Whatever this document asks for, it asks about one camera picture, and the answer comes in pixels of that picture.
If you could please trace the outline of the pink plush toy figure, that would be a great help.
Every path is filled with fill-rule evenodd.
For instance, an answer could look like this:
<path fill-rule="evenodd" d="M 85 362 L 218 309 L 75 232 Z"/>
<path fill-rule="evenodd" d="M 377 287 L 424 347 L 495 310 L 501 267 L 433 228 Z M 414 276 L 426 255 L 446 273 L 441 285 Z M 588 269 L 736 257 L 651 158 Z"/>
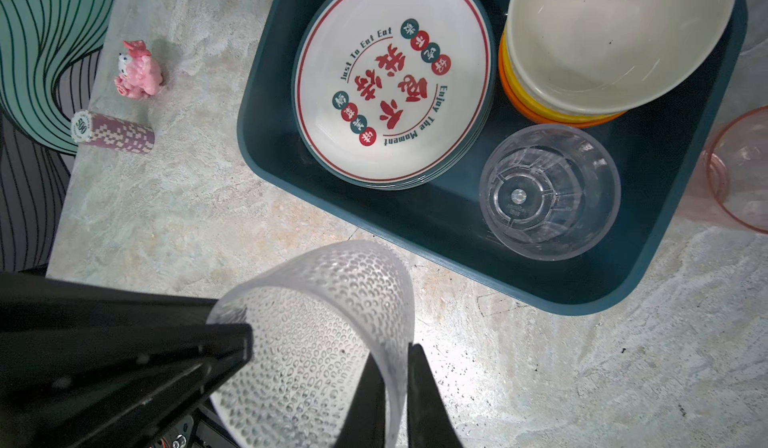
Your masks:
<path fill-rule="evenodd" d="M 155 96 L 163 84 L 162 69 L 143 40 L 124 41 L 126 53 L 118 54 L 119 73 L 115 85 L 120 95 L 130 99 Z"/>

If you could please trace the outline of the purple white chip stack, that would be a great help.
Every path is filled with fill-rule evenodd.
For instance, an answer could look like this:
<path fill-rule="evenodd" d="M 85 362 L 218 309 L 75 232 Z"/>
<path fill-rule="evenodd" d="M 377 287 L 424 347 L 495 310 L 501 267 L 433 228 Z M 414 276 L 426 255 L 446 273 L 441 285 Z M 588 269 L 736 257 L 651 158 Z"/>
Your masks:
<path fill-rule="evenodd" d="M 146 154 L 155 145 L 155 133 L 147 126 L 82 110 L 71 119 L 71 136 L 78 145 Z"/>

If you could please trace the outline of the cream white bowl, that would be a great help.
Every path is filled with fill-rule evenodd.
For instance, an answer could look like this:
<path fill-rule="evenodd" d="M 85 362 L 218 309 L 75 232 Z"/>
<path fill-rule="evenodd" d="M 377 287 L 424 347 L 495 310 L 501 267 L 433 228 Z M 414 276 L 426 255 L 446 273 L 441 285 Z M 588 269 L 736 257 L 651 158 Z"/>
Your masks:
<path fill-rule="evenodd" d="M 546 103 L 579 114 L 647 104 L 713 51 L 735 0 L 510 0 L 513 66 Z"/>

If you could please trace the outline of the pinkish clear cup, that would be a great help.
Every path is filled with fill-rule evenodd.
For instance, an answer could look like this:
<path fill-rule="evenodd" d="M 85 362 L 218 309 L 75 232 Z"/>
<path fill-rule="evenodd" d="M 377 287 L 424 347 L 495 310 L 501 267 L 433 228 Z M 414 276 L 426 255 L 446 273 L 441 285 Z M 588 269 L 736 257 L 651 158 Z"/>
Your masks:
<path fill-rule="evenodd" d="M 709 136 L 676 215 L 767 233 L 766 107 L 735 118 Z"/>

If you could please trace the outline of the dark teal plastic bin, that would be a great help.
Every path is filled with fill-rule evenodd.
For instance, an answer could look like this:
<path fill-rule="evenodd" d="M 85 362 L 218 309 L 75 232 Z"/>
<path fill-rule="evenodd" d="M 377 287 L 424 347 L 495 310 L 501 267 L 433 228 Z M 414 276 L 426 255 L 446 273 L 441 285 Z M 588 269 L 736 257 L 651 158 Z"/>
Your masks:
<path fill-rule="evenodd" d="M 749 18 L 747 0 L 735 0 L 717 46 L 681 85 L 592 129 L 618 168 L 618 216 L 594 248 L 545 262 L 506 248 L 481 214 L 482 168 L 493 149 L 526 124 L 501 95 L 468 153 L 435 181 L 413 189 L 357 187 L 310 155 L 289 86 L 300 41 L 325 1 L 273 0 L 238 115 L 244 161 L 260 178 L 387 241 L 535 308 L 569 316 L 614 306 L 643 278 L 705 148 Z"/>

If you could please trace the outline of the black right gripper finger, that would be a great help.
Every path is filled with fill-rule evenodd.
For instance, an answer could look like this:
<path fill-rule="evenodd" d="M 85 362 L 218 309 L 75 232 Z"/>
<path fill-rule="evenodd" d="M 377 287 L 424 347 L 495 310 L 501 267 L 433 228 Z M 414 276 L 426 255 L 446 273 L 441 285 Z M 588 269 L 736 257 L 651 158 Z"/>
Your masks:
<path fill-rule="evenodd" d="M 215 299 L 148 294 L 27 274 L 1 275 L 1 329 L 204 324 Z"/>
<path fill-rule="evenodd" d="M 4 447 L 149 447 L 251 359 L 247 324 L 1 335 Z"/>
<path fill-rule="evenodd" d="M 368 355 L 335 448 L 383 448 L 386 390 L 372 354 Z"/>
<path fill-rule="evenodd" d="M 461 448 L 421 345 L 408 349 L 407 438 L 410 448 Z"/>

